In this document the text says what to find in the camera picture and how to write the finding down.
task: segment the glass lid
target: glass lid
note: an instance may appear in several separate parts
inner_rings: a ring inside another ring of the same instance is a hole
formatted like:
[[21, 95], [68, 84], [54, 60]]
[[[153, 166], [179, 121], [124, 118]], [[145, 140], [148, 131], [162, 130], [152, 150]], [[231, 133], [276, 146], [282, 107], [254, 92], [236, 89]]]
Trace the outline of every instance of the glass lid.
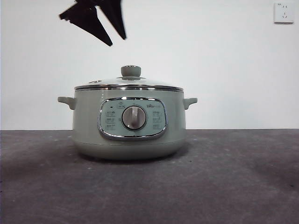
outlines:
[[147, 89], [147, 90], [164, 90], [164, 91], [183, 91], [182, 88], [171, 86], [167, 83], [150, 80], [140, 77], [141, 68], [135, 65], [127, 65], [121, 68], [122, 77], [103, 79], [89, 82], [85, 85], [76, 86], [75, 90], [82, 89]]

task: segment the black object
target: black object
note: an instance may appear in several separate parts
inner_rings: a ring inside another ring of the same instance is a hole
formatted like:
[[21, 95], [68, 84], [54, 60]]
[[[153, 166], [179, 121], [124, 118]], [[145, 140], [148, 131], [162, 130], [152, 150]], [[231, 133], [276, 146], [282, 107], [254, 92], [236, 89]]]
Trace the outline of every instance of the black object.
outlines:
[[111, 46], [112, 41], [97, 16], [95, 6], [99, 6], [122, 39], [126, 39], [121, 14], [121, 0], [76, 0], [76, 2], [75, 5], [59, 15], [61, 20], [69, 20], [70, 23]]

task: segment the silver knob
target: silver knob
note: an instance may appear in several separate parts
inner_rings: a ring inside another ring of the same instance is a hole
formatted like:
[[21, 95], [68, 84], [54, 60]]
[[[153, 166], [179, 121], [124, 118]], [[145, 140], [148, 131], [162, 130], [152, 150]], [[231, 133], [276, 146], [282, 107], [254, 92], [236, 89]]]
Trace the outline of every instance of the silver knob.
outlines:
[[130, 106], [122, 114], [122, 122], [127, 128], [132, 130], [141, 128], [145, 120], [145, 112], [138, 106]]

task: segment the wall outlet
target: wall outlet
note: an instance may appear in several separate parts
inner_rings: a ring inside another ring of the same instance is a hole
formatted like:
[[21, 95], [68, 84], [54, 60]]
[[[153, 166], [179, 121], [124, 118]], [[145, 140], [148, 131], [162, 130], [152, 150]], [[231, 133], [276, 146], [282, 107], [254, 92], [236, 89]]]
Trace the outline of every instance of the wall outlet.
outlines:
[[274, 3], [274, 23], [294, 23], [295, 3], [276, 2]]

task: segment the pot base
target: pot base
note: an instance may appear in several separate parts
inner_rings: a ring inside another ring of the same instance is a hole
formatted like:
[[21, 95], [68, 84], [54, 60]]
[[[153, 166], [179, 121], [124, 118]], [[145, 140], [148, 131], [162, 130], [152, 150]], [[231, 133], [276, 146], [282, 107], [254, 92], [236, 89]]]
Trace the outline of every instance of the pot base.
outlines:
[[113, 146], [96, 145], [74, 141], [80, 153], [109, 160], [143, 160], [167, 156], [178, 151], [184, 144], [184, 140], [175, 142], [152, 144]]

